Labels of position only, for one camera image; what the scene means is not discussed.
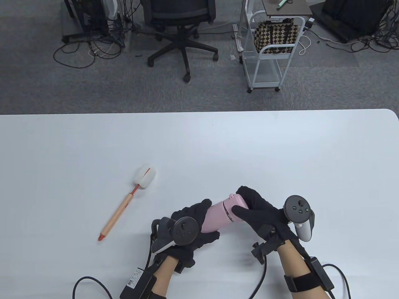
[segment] forearm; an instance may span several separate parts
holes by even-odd
[[[166,292],[169,287],[170,279],[172,278],[173,271],[175,270],[178,260],[168,256],[159,269],[154,273],[156,282],[152,288],[154,294],[166,297]]]
[[[308,266],[302,256],[295,249],[290,240],[277,249],[282,267],[286,276],[299,277],[310,273]],[[292,299],[329,299],[321,286],[309,291],[292,293]]]

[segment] office chair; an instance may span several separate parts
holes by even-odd
[[[156,40],[163,38],[171,41],[169,45],[162,48],[148,58],[148,66],[154,66],[154,59],[165,53],[179,49],[183,55],[186,75],[183,81],[190,82],[190,66],[186,53],[186,47],[202,49],[214,52],[213,60],[218,61],[217,49],[203,43],[190,40],[193,36],[198,38],[197,27],[202,22],[212,23],[216,18],[215,0],[140,0],[144,11],[144,21],[148,26],[176,26],[176,34],[157,32]]]

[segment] black battery pack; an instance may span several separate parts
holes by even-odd
[[[156,282],[156,277],[146,270],[137,268],[120,294],[120,299],[147,299]]]
[[[320,264],[319,260],[316,257],[311,257],[310,260],[305,260],[306,264],[308,265],[311,272],[317,274],[320,278],[321,286],[323,290],[326,292],[331,291],[334,288],[334,284],[332,283],[331,279],[328,277],[326,271],[324,270],[323,266]]]

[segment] checkered bag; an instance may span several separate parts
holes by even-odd
[[[258,53],[267,45],[282,45],[295,43],[300,27],[294,25],[294,19],[287,18],[282,22],[274,23],[264,21],[259,23],[255,29],[254,43]],[[291,53],[292,47],[269,48],[263,54]]]

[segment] chair base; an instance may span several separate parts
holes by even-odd
[[[189,83],[191,76],[190,76],[190,65],[188,64],[188,58],[187,58],[187,52],[186,52],[187,47],[213,52],[214,53],[213,60],[218,61],[218,59],[219,59],[217,48],[190,40],[189,38],[192,35],[194,36],[194,38],[199,37],[198,31],[197,31],[197,25],[193,25],[190,28],[185,28],[185,26],[178,26],[177,34],[174,34],[174,35],[163,33],[163,32],[156,33],[156,35],[155,35],[156,40],[161,41],[163,38],[165,38],[165,39],[171,41],[172,43],[170,43],[166,47],[162,48],[158,52],[152,54],[148,58],[148,61],[147,61],[148,66],[153,67],[154,60],[156,58],[158,58],[174,49],[179,49],[183,56],[184,66],[186,67],[186,74],[183,77],[183,81],[186,83]]]

